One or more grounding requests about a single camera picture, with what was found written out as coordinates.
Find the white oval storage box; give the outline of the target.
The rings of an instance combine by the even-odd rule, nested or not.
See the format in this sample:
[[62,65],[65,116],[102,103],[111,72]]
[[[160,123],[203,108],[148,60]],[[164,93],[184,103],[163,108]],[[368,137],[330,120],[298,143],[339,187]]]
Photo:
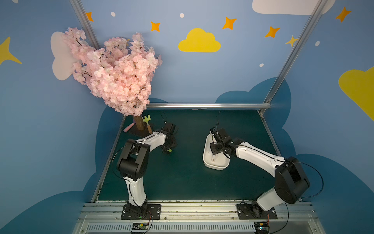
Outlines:
[[230,159],[224,155],[224,153],[213,154],[210,144],[215,142],[212,133],[206,138],[204,152],[203,152],[203,162],[204,165],[210,169],[224,170],[230,164]]

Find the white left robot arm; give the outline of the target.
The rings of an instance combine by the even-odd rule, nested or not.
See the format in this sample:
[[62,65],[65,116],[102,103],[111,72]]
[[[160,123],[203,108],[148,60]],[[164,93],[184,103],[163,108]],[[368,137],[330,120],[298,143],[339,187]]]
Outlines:
[[129,195],[123,211],[126,219],[141,219],[149,214],[143,176],[148,166],[150,152],[161,147],[165,153],[169,153],[175,148],[177,146],[175,128],[175,124],[166,122],[161,130],[142,139],[129,139],[125,143],[116,168],[126,182]]

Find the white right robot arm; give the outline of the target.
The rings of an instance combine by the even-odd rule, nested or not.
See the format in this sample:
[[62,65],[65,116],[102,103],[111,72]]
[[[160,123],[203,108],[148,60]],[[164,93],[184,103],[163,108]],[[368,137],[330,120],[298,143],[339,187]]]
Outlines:
[[296,203],[310,187],[310,181],[295,157],[273,155],[240,138],[232,139],[223,128],[211,128],[203,152],[204,165],[224,170],[234,157],[258,166],[275,178],[275,186],[252,201],[250,211],[256,218],[282,203]]

